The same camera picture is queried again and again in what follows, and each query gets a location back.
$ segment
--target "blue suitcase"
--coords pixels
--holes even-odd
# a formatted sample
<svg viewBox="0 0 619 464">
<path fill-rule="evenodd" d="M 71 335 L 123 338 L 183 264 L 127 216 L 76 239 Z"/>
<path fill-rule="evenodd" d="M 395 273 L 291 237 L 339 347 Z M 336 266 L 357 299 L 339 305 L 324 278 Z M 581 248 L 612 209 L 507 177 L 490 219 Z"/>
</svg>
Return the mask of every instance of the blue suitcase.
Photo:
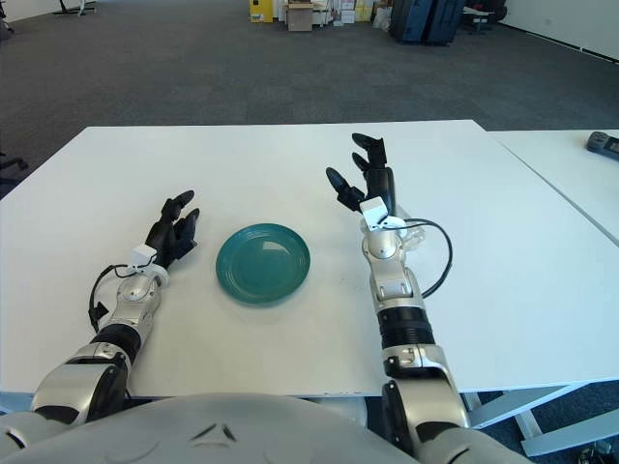
<svg viewBox="0 0 619 464">
<path fill-rule="evenodd" d="M 431 6 L 432 0 L 396 0 L 391 11 L 390 34 L 398 41 L 421 42 Z"/>
<path fill-rule="evenodd" d="M 452 42 L 465 4 L 466 0 L 435 0 L 430 9 L 422 41 L 425 44 Z"/>
</svg>

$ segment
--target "yellow container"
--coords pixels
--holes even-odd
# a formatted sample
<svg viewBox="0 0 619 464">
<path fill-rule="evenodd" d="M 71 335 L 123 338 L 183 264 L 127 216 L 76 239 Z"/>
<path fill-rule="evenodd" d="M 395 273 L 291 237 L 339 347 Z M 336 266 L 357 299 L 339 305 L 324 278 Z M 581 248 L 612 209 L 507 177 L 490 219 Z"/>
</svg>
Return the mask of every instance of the yellow container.
<svg viewBox="0 0 619 464">
<path fill-rule="evenodd" d="M 371 18 L 371 7 L 357 7 L 355 8 L 355 21 L 368 22 Z"/>
<path fill-rule="evenodd" d="M 251 22 L 273 22 L 273 0 L 250 0 Z"/>
</svg>

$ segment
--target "remote control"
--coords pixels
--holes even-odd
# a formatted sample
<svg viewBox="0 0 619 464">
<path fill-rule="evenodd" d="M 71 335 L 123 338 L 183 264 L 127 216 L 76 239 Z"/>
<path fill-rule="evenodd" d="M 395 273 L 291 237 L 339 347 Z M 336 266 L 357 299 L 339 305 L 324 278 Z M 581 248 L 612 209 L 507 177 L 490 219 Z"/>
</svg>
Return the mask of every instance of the remote control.
<svg viewBox="0 0 619 464">
<path fill-rule="evenodd" d="M 604 132 L 593 132 L 587 142 L 587 150 L 619 161 L 619 138 Z"/>
</svg>

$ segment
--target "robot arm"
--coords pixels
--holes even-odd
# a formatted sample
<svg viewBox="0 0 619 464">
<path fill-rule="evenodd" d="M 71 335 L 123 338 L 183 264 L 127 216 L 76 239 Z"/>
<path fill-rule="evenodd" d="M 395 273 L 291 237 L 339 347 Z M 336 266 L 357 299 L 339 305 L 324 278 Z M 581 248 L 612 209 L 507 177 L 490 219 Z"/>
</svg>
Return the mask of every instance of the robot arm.
<svg viewBox="0 0 619 464">
<path fill-rule="evenodd" d="M 368 152 L 368 161 L 353 154 L 368 195 L 349 186 L 333 168 L 327 169 L 327 177 L 338 201 L 364 217 L 362 250 L 370 268 L 383 365 L 392 378 L 383 386 L 386 438 L 424 464 L 529 462 L 467 428 L 468 416 L 443 350 L 434 342 L 422 291 L 405 265 L 406 223 L 396 216 L 393 172 L 386 167 L 383 140 L 357 133 L 352 138 Z"/>
<path fill-rule="evenodd" d="M 32 411 L 73 426 L 122 409 L 133 362 L 152 329 L 161 289 L 168 283 L 166 268 L 195 247 L 199 211 L 179 219 L 181 209 L 192 198 L 193 191 L 187 191 L 165 202 L 146 244 L 132 252 L 127 278 L 118 287 L 116 308 L 109 320 L 89 344 L 44 378 L 33 398 Z"/>
</svg>

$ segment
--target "gray carpet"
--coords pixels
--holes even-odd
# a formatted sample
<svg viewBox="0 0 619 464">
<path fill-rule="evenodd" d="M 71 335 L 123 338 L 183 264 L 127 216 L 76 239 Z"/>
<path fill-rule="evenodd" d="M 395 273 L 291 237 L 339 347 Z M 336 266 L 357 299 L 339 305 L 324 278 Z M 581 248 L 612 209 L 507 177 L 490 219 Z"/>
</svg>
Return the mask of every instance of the gray carpet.
<svg viewBox="0 0 619 464">
<path fill-rule="evenodd" d="M 460 31 L 452 46 L 426 47 L 364 23 L 291 34 L 249 24 L 247 9 L 246 0 L 103 0 L 85 17 L 15 22 L 0 43 L 0 149 L 25 158 L 28 174 L 88 126 L 619 127 L 618 66 L 519 31 Z M 536 413 L 551 430 L 619 407 L 618 396 L 616 383 L 592 386 Z M 518 450 L 512 420 L 488 432 Z M 536 461 L 575 462 L 575 451 Z"/>
</svg>

